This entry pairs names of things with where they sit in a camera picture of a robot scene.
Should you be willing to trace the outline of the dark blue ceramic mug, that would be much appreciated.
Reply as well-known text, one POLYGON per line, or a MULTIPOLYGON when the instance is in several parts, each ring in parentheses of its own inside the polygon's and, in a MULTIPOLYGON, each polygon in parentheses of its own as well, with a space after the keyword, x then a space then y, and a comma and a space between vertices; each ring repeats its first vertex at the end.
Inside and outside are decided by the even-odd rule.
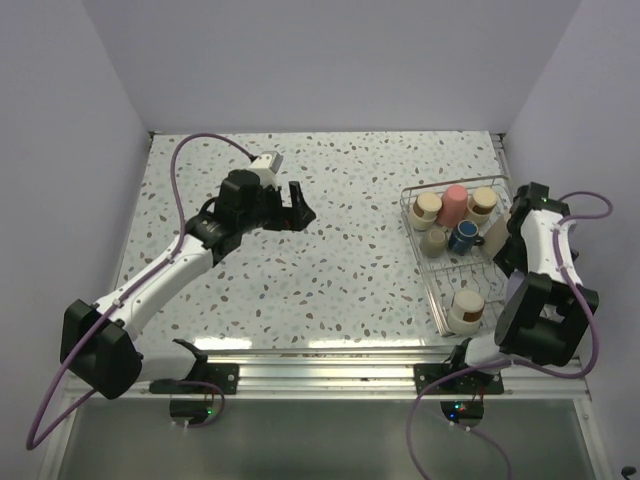
POLYGON ((451 231, 447 249, 456 255, 466 255, 474 247, 485 244, 479 226, 472 220, 460 221, 451 231))

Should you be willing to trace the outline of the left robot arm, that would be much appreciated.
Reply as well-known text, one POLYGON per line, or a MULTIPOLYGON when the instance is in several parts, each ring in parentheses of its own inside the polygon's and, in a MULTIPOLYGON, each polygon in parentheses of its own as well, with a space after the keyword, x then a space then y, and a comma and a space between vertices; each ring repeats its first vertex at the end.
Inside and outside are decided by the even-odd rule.
POLYGON ((139 382, 174 381, 185 392, 201 390, 207 357, 179 340, 174 354, 141 353, 135 342, 148 322, 187 285, 236 250, 255 230, 306 229, 315 212, 297 181, 290 205, 281 189, 255 169, 233 170, 216 197, 207 200, 156 260, 119 289, 92 304, 72 303, 64 313, 60 361, 103 397, 112 400, 139 382))

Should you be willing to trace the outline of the steel tumbler cork band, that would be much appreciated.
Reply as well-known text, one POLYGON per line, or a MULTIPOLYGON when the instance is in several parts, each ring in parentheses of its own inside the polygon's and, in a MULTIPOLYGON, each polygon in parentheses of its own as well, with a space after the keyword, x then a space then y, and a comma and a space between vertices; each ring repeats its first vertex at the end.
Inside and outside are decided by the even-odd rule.
POLYGON ((442 208, 441 198, 432 192, 419 194, 412 204, 408 220, 410 226, 417 231, 430 229, 442 208))

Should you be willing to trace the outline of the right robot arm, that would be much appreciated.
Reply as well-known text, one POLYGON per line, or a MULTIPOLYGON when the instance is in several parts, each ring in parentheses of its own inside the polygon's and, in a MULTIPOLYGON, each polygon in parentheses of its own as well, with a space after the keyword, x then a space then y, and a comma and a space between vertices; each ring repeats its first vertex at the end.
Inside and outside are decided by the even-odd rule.
POLYGON ((506 300, 492 334, 467 339, 443 367, 451 389, 468 392, 512 363, 540 371, 574 356, 599 305, 573 265, 569 230, 576 217, 562 198, 535 182, 519 187, 506 221, 507 236, 494 263, 520 283, 506 300))

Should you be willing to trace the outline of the red plastic cup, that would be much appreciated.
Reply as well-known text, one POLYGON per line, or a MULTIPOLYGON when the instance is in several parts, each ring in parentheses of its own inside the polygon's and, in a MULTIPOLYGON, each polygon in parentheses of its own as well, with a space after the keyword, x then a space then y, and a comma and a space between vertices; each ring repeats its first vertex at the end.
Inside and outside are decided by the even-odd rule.
POLYGON ((446 228, 454 228, 466 214, 468 191, 462 185, 451 185, 441 195, 441 203, 437 223, 446 228))

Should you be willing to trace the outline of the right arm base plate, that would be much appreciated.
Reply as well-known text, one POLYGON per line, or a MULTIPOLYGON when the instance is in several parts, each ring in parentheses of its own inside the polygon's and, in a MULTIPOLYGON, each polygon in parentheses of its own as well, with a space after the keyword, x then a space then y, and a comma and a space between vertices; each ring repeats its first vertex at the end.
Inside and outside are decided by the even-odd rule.
POLYGON ((505 388, 500 374, 468 373, 444 381, 451 374, 448 364, 419 363, 413 366, 416 393, 427 390, 427 395, 464 396, 473 394, 502 395, 505 388))

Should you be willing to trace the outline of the grey ceramic mug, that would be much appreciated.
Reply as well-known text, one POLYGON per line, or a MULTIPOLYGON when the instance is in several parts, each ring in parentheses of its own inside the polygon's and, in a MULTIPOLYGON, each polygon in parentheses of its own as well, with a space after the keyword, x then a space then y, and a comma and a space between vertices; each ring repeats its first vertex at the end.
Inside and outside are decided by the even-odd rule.
POLYGON ((447 243, 448 237, 445 230, 431 228, 422 237, 419 248, 427 258, 436 258, 446 250, 447 243))

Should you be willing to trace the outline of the steel tumbler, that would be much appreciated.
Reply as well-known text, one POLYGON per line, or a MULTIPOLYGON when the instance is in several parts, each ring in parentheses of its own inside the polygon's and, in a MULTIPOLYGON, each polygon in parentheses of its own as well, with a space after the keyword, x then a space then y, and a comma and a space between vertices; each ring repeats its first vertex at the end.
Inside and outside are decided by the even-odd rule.
POLYGON ((465 218, 473 221, 478 226, 485 224, 498 202, 498 195, 491 187, 479 187, 475 189, 467 203, 465 218))
POLYGON ((446 317, 449 330, 456 335, 470 335, 480 328, 484 313, 484 297, 472 289, 457 291, 446 317))

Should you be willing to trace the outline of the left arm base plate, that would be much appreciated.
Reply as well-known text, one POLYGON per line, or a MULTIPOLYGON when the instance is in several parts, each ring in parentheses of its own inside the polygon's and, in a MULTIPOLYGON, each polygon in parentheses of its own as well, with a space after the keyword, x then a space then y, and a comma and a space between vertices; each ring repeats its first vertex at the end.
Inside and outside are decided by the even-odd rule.
POLYGON ((235 363, 207 363, 196 365, 184 380, 155 380, 150 383, 151 394, 209 394, 213 386, 224 395, 234 395, 240 379, 240 366, 235 363))

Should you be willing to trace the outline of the purple plastic cup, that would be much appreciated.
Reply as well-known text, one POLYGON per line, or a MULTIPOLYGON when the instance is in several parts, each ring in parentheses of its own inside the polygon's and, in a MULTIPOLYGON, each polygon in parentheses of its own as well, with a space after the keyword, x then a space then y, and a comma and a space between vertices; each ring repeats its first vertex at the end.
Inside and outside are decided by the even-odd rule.
POLYGON ((504 305, 519 303, 521 301, 519 290, 526 279, 526 275, 521 271, 514 271, 507 280, 504 305))

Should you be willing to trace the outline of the beige plastic cup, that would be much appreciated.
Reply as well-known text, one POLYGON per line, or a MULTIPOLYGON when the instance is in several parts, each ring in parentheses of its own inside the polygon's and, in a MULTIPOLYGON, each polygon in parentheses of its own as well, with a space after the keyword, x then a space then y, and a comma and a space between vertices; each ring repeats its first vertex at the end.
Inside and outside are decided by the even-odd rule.
POLYGON ((484 244, 480 247, 483 255, 493 259, 509 238, 507 224, 510 218, 508 211, 499 216, 484 234, 484 244))

